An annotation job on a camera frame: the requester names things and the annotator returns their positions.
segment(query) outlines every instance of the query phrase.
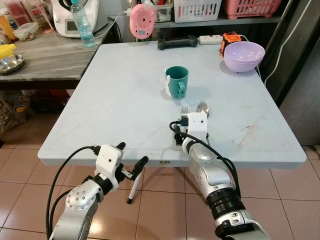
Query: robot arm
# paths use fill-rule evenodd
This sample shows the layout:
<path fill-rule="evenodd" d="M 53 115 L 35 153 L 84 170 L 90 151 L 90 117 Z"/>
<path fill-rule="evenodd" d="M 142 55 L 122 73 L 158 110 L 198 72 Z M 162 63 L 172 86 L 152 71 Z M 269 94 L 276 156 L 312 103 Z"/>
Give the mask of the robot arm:
<path fill-rule="evenodd" d="M 206 140 L 205 113 L 188 114 L 188 134 Z M 267 232 L 246 210 L 226 166 L 217 156 L 189 137 L 184 139 L 182 148 L 189 156 L 189 170 L 211 209 L 217 237 L 223 240 L 270 240 Z"/>
<path fill-rule="evenodd" d="M 129 172 L 120 163 L 125 143 L 117 147 L 96 147 L 95 177 L 87 177 L 84 183 L 72 189 L 65 200 L 64 212 L 59 218 L 50 240 L 86 240 L 98 205 L 110 191 L 115 191 L 125 178 L 135 180 L 148 162 L 145 156 Z"/>

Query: pink basket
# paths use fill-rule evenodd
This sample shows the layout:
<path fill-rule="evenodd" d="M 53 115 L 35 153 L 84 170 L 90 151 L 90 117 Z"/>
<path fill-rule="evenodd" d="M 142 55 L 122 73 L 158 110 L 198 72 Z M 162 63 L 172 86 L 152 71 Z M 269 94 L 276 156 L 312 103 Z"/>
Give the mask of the pink basket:
<path fill-rule="evenodd" d="M 225 0 L 224 9 L 228 19 L 239 17 L 271 17 L 282 0 Z"/>

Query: green mug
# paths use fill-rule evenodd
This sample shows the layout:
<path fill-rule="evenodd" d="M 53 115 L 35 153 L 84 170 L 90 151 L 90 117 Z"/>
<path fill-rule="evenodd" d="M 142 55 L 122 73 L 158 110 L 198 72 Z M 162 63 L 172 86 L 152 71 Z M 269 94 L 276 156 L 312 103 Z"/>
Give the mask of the green mug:
<path fill-rule="evenodd" d="M 188 87 L 189 71 L 183 66 L 172 66 L 165 70 L 166 93 L 175 99 L 184 98 Z"/>

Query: power strip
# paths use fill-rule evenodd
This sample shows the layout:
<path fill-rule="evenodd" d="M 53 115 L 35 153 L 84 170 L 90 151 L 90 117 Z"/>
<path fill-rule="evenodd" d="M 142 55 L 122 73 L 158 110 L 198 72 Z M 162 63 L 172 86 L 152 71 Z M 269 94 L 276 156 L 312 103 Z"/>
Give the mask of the power strip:
<path fill-rule="evenodd" d="M 209 44 L 222 44 L 223 36 L 220 35 L 208 35 L 208 36 L 200 36 L 199 44 L 200 45 L 209 45 Z"/>

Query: spoon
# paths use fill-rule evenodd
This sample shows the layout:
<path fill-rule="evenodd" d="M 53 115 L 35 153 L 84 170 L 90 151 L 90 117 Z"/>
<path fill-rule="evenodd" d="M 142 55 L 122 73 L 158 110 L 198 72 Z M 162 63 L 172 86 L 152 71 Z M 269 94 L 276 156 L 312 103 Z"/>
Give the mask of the spoon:
<path fill-rule="evenodd" d="M 196 108 L 196 112 L 197 113 L 205 113 L 206 117 L 208 118 L 210 111 L 209 111 L 209 107 L 206 104 L 206 102 L 204 102 L 204 101 L 199 102 L 198 107 Z"/>

